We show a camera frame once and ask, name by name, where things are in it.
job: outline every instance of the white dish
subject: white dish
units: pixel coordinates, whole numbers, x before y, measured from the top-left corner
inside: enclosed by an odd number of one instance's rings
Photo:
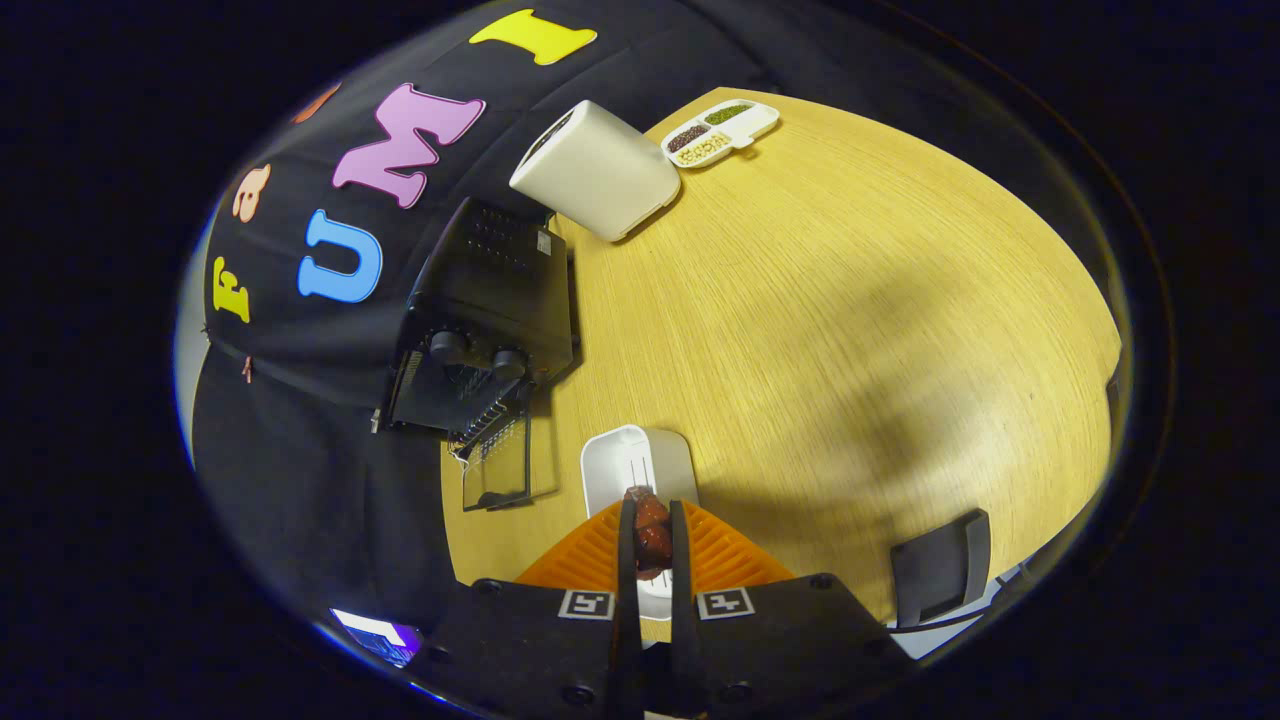
[[[586,441],[581,468],[588,518],[622,500],[634,486],[649,487],[663,503],[698,503],[692,457],[680,433],[622,425]],[[671,570],[653,580],[636,580],[641,618],[671,620]]]
[[[728,118],[727,120],[721,122],[719,124],[713,126],[707,122],[707,117],[712,113],[733,105],[746,105],[748,109],[742,110],[737,115],[733,115],[732,118]],[[778,124],[778,117],[780,113],[776,108],[771,108],[763,102],[754,102],[751,100],[742,99],[726,100],[724,102],[708,108],[707,110],[699,113],[696,118],[682,123],[680,127],[667,133],[667,137],[662,138],[662,152],[677,168],[701,168],[719,160],[733,150],[741,150],[751,145],[755,142],[756,137],[769,132],[773,126]],[[676,136],[694,127],[701,127],[705,132],[690,140],[687,143],[681,145],[676,150],[667,150],[667,146],[672,140],[675,140]],[[712,149],[709,152],[700,156],[689,156],[689,151],[692,151],[704,143],[713,142],[712,138],[717,135],[723,137],[723,145]]]

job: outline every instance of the blue letter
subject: blue letter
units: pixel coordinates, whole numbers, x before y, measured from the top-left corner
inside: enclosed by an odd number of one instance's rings
[[[298,265],[298,292],[303,297],[314,292],[340,302],[360,302],[369,297],[383,274],[383,249],[378,238],[360,228],[335,223],[325,217],[324,210],[316,210],[307,223],[307,246],[315,247],[321,242],[355,250],[360,265],[355,273],[344,275],[316,265],[307,255]]]

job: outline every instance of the foam letter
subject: foam letter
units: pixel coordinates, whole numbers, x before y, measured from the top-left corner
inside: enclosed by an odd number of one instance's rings
[[[328,102],[329,99],[333,97],[333,94],[338,92],[339,87],[342,87],[340,82],[326,90],[325,94],[321,95],[320,97],[312,100],[311,104],[303,108],[297,115],[293,115],[293,124],[305,123],[310,120],[311,115],[315,115],[316,110],[319,110],[321,105]]]
[[[316,265],[307,255],[298,265],[298,292],[303,297],[315,293],[340,302],[360,302],[369,297],[383,274],[383,249],[378,240],[357,227],[330,220],[324,210],[311,214],[307,223],[307,246],[332,242],[348,247],[360,258],[356,272],[347,275]]]
[[[257,201],[262,197],[262,188],[271,178],[271,164],[255,168],[241,181],[239,190],[236,191],[236,200],[232,201],[232,215],[238,217],[242,223],[253,219],[257,213]]]
[[[534,54],[539,65],[549,65],[572,55],[595,40],[594,29],[570,29],[564,26],[535,18],[532,10],[517,10],[499,18],[471,36],[471,45],[485,40],[498,40],[524,47]]]
[[[236,290],[239,281],[236,275],[224,272],[225,258],[214,258],[214,310],[227,310],[239,315],[241,320],[248,323],[248,288]]]
[[[333,186],[348,182],[396,196],[401,208],[412,208],[426,187],[426,174],[402,176],[393,169],[434,165],[440,156],[417,131],[430,132],[440,145],[452,145],[484,111],[484,100],[458,102],[413,90],[404,83],[374,111],[389,140],[348,150],[333,170]]]

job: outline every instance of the screw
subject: screw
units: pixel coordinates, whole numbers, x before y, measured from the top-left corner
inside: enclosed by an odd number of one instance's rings
[[[726,705],[732,705],[736,702],[745,702],[751,700],[751,685],[746,683],[732,683],[721,688],[719,692],[721,702]]]
[[[591,705],[595,700],[595,693],[591,692],[591,688],[568,687],[561,691],[561,697],[570,705],[582,706]]]

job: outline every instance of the seeds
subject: seeds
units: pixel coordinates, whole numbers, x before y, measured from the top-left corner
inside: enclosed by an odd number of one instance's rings
[[[703,126],[694,126],[686,129],[685,132],[671,138],[671,142],[667,143],[667,152],[675,152],[676,150],[680,150],[681,147],[689,145],[689,141],[698,137],[699,135],[703,135],[704,132],[707,132],[707,128],[704,128]]]
[[[726,145],[728,145],[728,137],[724,133],[717,132],[703,142],[682,150],[680,155],[676,155],[676,159],[686,165],[691,165],[704,160],[708,155],[719,151],[719,149]]]
[[[750,108],[750,105],[730,105],[728,108],[721,108],[719,110],[716,110],[714,113],[707,115],[703,119],[707,120],[709,124],[718,126],[724,120],[732,118],[733,115],[742,113],[748,108]]]

